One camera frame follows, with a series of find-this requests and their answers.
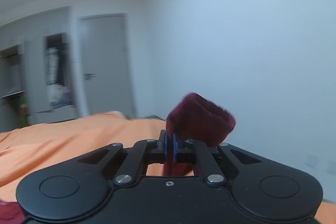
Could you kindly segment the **grey room door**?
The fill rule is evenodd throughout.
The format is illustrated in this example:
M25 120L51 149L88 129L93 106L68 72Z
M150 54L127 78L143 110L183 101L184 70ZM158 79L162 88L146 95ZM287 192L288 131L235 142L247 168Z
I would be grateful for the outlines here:
M134 118L125 16L80 19L79 40L89 113L119 111Z

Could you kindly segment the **colourful bag in wardrobe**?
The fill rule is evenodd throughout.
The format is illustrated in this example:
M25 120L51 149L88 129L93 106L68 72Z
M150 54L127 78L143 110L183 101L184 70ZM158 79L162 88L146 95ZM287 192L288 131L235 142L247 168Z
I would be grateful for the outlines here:
M19 98L19 127L23 128L29 125L28 123L28 111L27 111L27 102L24 95L21 95Z

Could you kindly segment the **dark red garment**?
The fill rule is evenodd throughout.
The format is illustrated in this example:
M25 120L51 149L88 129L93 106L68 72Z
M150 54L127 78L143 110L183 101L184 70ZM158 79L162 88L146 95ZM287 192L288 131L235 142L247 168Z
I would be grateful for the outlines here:
M200 140L207 147L215 148L233 131L235 125L236 120L229 111L197 93L187 94L167 116L167 160L162 175L185 176L192 170L190 164L174 162L174 134L182 140Z

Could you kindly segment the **hanging clothes in wardrobe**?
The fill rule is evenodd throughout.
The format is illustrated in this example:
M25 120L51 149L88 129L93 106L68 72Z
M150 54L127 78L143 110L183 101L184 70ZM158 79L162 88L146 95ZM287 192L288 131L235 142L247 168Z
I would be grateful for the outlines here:
M52 109L72 105L72 92L66 87L64 78L64 56L62 50L50 47L46 51L47 62L47 96Z

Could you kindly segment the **grey built-in wardrobe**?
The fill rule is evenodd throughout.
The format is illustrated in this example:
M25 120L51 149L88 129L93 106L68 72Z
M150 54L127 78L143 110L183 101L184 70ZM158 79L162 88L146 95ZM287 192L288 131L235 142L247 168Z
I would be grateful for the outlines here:
M25 96L28 123L58 123L78 117L70 61L69 9L42 12L1 26L1 131L19 127L19 98ZM66 87L73 104L52 109L47 96L46 51L62 50Z

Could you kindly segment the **orange bed blanket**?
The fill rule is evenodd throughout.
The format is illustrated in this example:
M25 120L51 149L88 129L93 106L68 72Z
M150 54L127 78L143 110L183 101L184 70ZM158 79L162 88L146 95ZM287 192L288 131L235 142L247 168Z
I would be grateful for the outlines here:
M72 121L36 124L1 133L1 200L15 201L22 178L36 170L72 159L111 143L125 148L157 139L160 119L127 119L118 111Z

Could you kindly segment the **white wall socket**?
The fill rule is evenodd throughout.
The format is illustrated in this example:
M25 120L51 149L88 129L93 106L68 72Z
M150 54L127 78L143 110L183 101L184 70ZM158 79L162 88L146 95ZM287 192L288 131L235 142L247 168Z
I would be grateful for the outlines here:
M311 169L317 169L318 165L319 165L319 162L320 162L320 158L319 156L315 155L315 154L312 154L312 153L308 153L306 155L306 158L305 158L305 165L308 167L308 168L311 168Z

